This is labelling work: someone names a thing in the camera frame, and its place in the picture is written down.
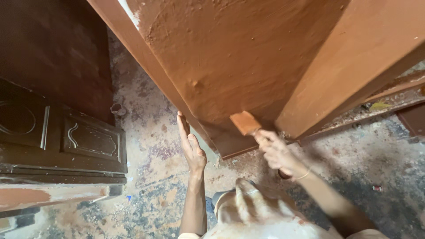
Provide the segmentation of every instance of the person's left hand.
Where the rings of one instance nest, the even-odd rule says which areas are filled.
[[[184,115],[180,111],[177,114],[177,125],[180,133],[181,148],[183,149],[187,164],[189,165],[189,173],[201,173],[207,165],[207,156],[201,147],[199,147],[199,142],[196,136],[190,133],[189,123],[186,122]]]

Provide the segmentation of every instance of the carved door panel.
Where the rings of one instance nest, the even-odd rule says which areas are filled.
[[[0,163],[127,173],[125,133],[0,79]]]

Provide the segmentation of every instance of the bracelet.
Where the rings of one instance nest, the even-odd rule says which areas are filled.
[[[300,180],[300,179],[302,179],[302,178],[305,178],[305,177],[307,177],[307,175],[310,173],[310,171],[311,171],[312,169],[311,168],[309,168],[309,170],[307,171],[307,173],[306,174],[304,174],[304,176],[302,176],[302,177],[299,177],[299,178],[297,178],[297,179],[294,179],[294,180]]]

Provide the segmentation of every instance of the white paint patch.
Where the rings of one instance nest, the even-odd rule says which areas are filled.
[[[140,24],[139,11],[136,11],[135,13],[133,13],[127,4],[127,0],[118,0],[118,2],[121,5],[121,7],[124,9],[124,11],[127,13],[128,17],[131,19],[136,29],[139,30],[139,24]]]

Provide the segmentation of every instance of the floor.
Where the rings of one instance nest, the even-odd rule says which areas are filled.
[[[127,132],[128,174],[124,193],[101,202],[42,207],[36,224],[11,238],[177,238],[188,179],[179,145],[177,109],[125,47],[110,35],[116,101],[128,113],[117,119]],[[330,223],[298,185],[281,180],[259,151],[218,161],[208,148],[206,194],[231,189],[238,177],[286,190],[307,218]],[[290,145],[293,152],[362,208],[392,239],[425,238],[425,142],[410,138],[394,115]],[[382,192],[372,190],[380,185]],[[209,227],[216,219],[208,208]]]

